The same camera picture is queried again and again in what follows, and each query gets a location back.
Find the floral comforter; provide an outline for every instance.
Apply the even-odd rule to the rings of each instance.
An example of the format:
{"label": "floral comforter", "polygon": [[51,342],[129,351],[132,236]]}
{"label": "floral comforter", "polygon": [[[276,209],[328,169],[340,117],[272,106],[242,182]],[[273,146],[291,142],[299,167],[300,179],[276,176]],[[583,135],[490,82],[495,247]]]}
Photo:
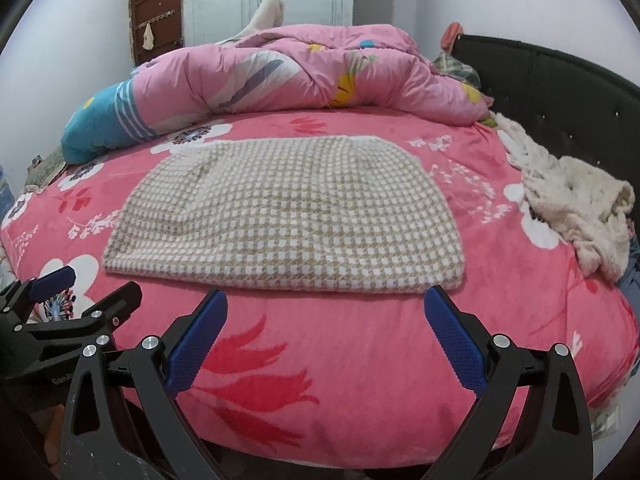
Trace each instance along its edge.
{"label": "floral comforter", "polygon": [[[446,197],[466,258],[452,292],[490,332],[520,346],[569,346],[591,406],[624,381],[638,327],[615,286],[585,279],[574,250],[532,218],[520,172],[493,130],[444,126],[380,108],[223,116],[103,156],[42,194],[26,194],[0,238],[21,279],[69,264],[76,284],[40,306],[46,320],[78,317],[127,279],[106,274],[102,252],[136,184],[170,153],[219,139],[377,136],[418,157]],[[142,306],[116,332],[119,346],[161,334],[207,291],[136,278]],[[345,468],[433,461],[474,402],[424,319],[422,296],[226,290],[228,321],[191,390],[178,395],[199,436],[282,460]],[[498,444],[513,435],[516,396]]]}

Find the metal screw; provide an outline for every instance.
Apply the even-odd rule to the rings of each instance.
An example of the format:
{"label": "metal screw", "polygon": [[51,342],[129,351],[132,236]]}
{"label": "metal screw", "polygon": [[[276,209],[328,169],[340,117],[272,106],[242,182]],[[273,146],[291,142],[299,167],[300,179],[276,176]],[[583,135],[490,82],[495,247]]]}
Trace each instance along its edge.
{"label": "metal screw", "polygon": [[154,335],[145,337],[144,341],[142,342],[142,348],[144,348],[145,350],[151,350],[156,346],[158,346],[158,338]]}
{"label": "metal screw", "polygon": [[96,350],[97,348],[95,347],[95,345],[87,345],[84,347],[84,350],[82,350],[82,355],[84,357],[91,357],[93,354],[95,354]]}
{"label": "metal screw", "polygon": [[511,344],[511,341],[509,341],[509,338],[507,336],[498,334],[494,336],[494,344],[500,348],[508,348],[508,346]]}
{"label": "metal screw", "polygon": [[554,350],[558,355],[561,355],[561,356],[569,355],[569,347],[567,345],[563,345],[562,343],[558,343],[556,346],[554,346]]}

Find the tufted headboard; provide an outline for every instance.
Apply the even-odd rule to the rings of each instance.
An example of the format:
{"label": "tufted headboard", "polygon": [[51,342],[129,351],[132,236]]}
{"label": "tufted headboard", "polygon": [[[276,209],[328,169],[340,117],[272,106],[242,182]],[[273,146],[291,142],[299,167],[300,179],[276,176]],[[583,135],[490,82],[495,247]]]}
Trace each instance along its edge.
{"label": "tufted headboard", "polygon": [[[494,111],[518,121],[536,142],[628,180],[640,194],[638,86],[589,61],[519,41],[463,34],[453,56],[478,71]],[[633,218],[640,225],[640,206]]]}

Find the wooden door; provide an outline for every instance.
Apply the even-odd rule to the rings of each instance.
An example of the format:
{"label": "wooden door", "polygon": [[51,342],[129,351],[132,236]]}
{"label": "wooden door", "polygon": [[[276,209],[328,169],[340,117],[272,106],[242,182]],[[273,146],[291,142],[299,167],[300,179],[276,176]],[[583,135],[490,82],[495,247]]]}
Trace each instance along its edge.
{"label": "wooden door", "polygon": [[[136,66],[183,46],[182,0],[130,0],[130,8]],[[154,35],[152,50],[142,46],[147,23]]]}

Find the houndstooth cloth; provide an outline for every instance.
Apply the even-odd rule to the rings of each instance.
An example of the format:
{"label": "houndstooth cloth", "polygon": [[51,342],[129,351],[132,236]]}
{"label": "houndstooth cloth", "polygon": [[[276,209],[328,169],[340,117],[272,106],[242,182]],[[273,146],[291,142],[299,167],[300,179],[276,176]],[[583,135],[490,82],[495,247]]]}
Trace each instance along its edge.
{"label": "houndstooth cloth", "polygon": [[127,199],[104,267],[217,286],[421,292],[461,283],[449,207],[377,137],[211,142],[169,156]]}

